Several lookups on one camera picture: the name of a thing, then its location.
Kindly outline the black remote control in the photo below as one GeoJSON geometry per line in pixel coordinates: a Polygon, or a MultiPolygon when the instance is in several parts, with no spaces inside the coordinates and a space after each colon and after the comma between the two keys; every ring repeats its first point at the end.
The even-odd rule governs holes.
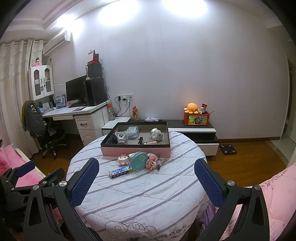
{"type": "Polygon", "coordinates": [[[106,142],[108,145],[116,145],[118,144],[118,140],[115,134],[113,134],[108,141],[106,142]]]}

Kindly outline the pink toy teeth clip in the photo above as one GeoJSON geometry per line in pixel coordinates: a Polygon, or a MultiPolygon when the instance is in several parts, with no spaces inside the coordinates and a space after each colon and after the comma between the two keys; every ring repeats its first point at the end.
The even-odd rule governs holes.
{"type": "Polygon", "coordinates": [[[117,159],[118,166],[127,166],[130,164],[130,157],[128,155],[121,155],[117,159]]]}

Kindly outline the black computer tower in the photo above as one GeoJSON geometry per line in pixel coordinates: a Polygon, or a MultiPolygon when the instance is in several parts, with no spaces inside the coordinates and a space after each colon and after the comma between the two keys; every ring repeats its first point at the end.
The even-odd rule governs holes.
{"type": "Polygon", "coordinates": [[[103,78],[86,78],[84,90],[88,106],[96,106],[107,101],[103,78]]]}

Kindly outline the white wall cabinet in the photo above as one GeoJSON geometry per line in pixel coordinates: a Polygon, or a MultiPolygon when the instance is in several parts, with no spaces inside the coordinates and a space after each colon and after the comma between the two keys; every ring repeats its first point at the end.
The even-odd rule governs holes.
{"type": "Polygon", "coordinates": [[[32,100],[54,95],[53,72],[51,65],[31,67],[28,70],[29,93],[32,100]]]}

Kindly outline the white plug night light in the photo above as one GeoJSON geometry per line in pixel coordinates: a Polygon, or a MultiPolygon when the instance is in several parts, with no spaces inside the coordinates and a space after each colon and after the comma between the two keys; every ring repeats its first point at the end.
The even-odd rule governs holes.
{"type": "Polygon", "coordinates": [[[121,145],[124,145],[126,140],[127,140],[127,132],[126,131],[123,131],[123,132],[115,132],[114,133],[116,139],[117,139],[117,142],[121,145]]]}

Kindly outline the grey jacket on chair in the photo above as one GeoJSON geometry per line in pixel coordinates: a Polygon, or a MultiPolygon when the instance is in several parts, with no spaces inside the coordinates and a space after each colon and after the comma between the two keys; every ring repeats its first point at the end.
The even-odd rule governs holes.
{"type": "Polygon", "coordinates": [[[42,113],[33,100],[27,99],[23,103],[21,117],[24,131],[28,131],[32,138],[42,136],[45,133],[46,128],[42,113]]]}

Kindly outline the blue gum pack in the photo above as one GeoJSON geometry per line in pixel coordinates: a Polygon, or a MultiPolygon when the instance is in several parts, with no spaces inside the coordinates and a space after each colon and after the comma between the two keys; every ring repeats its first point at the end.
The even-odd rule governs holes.
{"type": "Polygon", "coordinates": [[[125,167],[121,167],[119,169],[116,169],[116,170],[113,170],[113,171],[109,172],[109,176],[110,176],[110,178],[113,179],[113,178],[128,174],[128,173],[130,173],[132,171],[133,171],[133,169],[132,169],[131,166],[125,166],[125,167]]]}

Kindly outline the orange octopus plush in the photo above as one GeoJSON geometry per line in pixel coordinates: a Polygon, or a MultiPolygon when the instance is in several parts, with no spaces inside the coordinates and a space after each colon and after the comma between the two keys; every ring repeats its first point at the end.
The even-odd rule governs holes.
{"type": "Polygon", "coordinates": [[[200,114],[201,111],[198,108],[198,106],[195,103],[189,103],[185,108],[184,108],[184,113],[188,114],[200,114]]]}

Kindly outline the white plush toy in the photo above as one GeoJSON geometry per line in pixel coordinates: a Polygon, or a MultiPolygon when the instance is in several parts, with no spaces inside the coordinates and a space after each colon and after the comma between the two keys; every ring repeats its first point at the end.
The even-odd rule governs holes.
{"type": "Polygon", "coordinates": [[[153,141],[159,142],[163,139],[164,134],[158,128],[153,128],[150,131],[150,136],[153,141]]]}

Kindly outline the black flower hair clip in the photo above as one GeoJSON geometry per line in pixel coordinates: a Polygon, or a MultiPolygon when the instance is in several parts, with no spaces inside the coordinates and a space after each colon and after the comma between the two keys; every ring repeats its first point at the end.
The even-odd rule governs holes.
{"type": "Polygon", "coordinates": [[[139,139],[138,139],[138,144],[139,144],[139,145],[142,145],[142,144],[143,144],[143,137],[139,137],[139,139]]]}

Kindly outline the clear plastic floss box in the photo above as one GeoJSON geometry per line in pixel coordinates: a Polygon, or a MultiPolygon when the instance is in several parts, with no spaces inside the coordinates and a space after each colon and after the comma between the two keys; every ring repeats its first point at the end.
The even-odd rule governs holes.
{"type": "Polygon", "coordinates": [[[139,127],[138,126],[129,126],[126,129],[126,136],[128,139],[133,140],[138,138],[139,135],[139,127]]]}

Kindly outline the clear glass bottle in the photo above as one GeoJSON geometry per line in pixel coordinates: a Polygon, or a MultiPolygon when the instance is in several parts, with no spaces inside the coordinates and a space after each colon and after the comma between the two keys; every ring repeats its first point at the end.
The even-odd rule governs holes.
{"type": "Polygon", "coordinates": [[[159,171],[160,168],[163,166],[164,162],[165,162],[166,158],[162,155],[158,155],[158,159],[157,159],[157,170],[159,171]]]}

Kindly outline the teal round container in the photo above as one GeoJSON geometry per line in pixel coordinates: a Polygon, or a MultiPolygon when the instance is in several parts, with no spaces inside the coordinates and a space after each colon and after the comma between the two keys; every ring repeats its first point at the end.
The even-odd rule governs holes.
{"type": "Polygon", "coordinates": [[[136,152],[130,156],[130,166],[133,171],[141,171],[145,168],[148,160],[148,154],[145,152],[136,152]]]}

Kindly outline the rose gold metal cup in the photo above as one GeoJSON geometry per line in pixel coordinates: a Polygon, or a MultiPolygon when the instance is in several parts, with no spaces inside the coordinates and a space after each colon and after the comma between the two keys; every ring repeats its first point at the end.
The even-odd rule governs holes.
{"type": "Polygon", "coordinates": [[[157,141],[148,141],[148,142],[144,142],[144,145],[157,145],[158,142],[157,141]]]}

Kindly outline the black speaker box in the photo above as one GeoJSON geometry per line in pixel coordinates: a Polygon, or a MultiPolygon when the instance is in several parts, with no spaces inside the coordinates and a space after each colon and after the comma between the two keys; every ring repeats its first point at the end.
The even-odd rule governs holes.
{"type": "Polygon", "coordinates": [[[87,73],[90,78],[102,78],[102,66],[101,63],[91,63],[87,65],[87,73]]]}

